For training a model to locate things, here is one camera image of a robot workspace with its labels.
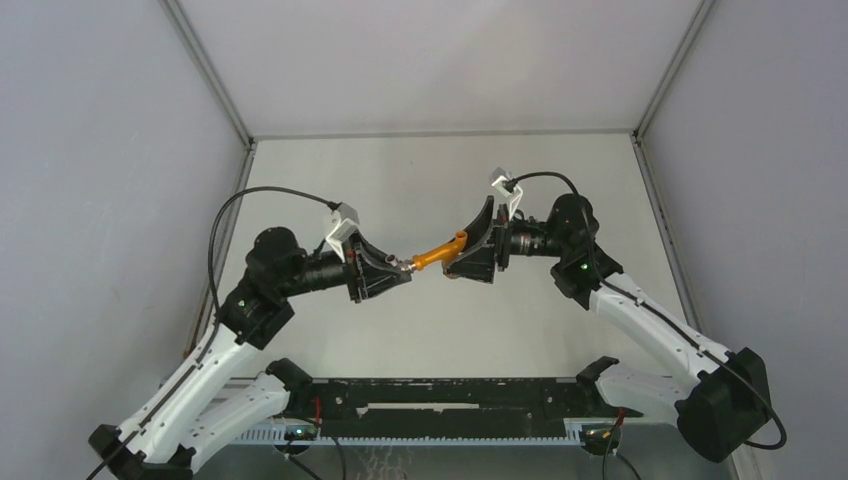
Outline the orange faucet body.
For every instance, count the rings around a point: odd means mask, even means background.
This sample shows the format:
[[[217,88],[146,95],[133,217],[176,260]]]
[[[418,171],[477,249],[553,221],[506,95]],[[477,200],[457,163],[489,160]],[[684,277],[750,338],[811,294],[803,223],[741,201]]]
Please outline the orange faucet body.
[[[436,262],[447,265],[464,250],[467,239],[468,234],[465,231],[457,231],[450,241],[425,253],[414,255],[411,266],[415,271],[421,271]]]

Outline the silver metal faucet fitting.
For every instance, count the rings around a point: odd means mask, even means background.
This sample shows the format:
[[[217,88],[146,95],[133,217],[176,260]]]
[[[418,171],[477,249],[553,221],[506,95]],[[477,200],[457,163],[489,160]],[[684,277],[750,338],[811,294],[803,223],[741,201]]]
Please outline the silver metal faucet fitting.
[[[399,259],[394,254],[387,255],[385,262],[401,272],[412,273],[416,270],[416,264],[413,259]]]

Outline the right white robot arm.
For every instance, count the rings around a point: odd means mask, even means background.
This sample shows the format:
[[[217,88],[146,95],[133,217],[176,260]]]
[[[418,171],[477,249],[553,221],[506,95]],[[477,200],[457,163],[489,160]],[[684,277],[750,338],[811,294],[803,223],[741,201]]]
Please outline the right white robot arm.
[[[720,463],[774,420],[764,360],[732,351],[658,306],[596,243],[599,223],[581,195],[558,197],[544,221],[522,219],[488,197],[464,229],[446,276],[491,283],[514,256],[550,257],[554,285],[608,321],[665,369],[648,374],[603,357],[582,375],[578,402],[592,416],[621,407],[677,428],[701,457]]]

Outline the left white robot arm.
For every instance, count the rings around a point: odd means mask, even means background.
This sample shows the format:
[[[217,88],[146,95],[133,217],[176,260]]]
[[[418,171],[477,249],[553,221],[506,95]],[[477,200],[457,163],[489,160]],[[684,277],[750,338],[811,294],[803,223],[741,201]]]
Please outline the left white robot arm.
[[[102,468],[118,479],[190,479],[260,421],[314,412],[313,379],[289,359],[271,362],[222,404],[211,402],[294,317],[292,297],[345,287],[361,302],[409,282],[427,263],[421,256],[396,260],[357,231],[327,239],[330,250],[309,253],[284,227],[257,236],[243,277],[194,351],[136,413],[90,435]]]

